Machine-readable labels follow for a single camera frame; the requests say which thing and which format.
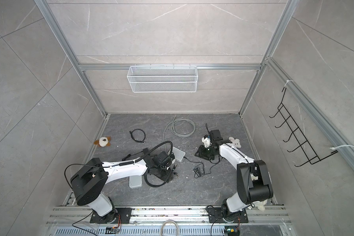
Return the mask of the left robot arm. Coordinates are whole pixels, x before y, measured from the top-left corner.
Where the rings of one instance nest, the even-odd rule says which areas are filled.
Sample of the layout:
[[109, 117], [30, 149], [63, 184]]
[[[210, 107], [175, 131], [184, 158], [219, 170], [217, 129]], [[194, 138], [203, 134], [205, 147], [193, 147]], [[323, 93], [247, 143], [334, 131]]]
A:
[[132, 160], [103, 162], [93, 158], [80, 164], [79, 171], [66, 181], [75, 194], [77, 205], [89, 206], [99, 217], [106, 217], [117, 210], [110, 198], [102, 193], [104, 186], [131, 176], [144, 176], [146, 184], [153, 188], [165, 185], [175, 173], [173, 148], [171, 141], [164, 141]]

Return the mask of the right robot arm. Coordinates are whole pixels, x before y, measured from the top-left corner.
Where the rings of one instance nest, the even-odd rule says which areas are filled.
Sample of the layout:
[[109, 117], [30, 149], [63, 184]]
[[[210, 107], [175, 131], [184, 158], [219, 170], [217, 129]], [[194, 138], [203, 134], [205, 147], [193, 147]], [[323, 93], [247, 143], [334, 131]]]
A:
[[237, 171], [236, 193], [221, 205], [220, 218], [233, 222], [249, 207], [263, 203], [274, 196], [267, 165], [262, 160], [250, 158], [240, 151], [240, 140], [229, 137], [225, 140], [219, 130], [208, 130], [203, 144], [195, 155], [213, 160], [216, 156], [226, 159]]

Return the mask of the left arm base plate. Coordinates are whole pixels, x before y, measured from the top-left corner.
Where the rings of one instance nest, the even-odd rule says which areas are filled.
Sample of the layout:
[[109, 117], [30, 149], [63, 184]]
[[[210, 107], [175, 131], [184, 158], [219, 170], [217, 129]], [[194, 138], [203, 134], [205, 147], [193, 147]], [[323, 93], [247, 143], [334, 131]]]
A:
[[93, 210], [90, 223], [96, 224], [118, 224], [119, 220], [121, 223], [128, 224], [130, 222], [132, 213], [132, 208], [120, 207], [112, 210], [105, 216], [99, 216], [96, 211]]

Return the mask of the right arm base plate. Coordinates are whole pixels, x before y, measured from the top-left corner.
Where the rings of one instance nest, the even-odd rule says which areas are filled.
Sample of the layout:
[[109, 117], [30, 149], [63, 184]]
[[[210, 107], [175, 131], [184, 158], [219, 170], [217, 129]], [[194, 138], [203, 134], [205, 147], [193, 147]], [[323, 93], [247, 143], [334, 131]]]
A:
[[248, 223], [246, 210], [230, 212], [221, 207], [206, 207], [210, 223]]

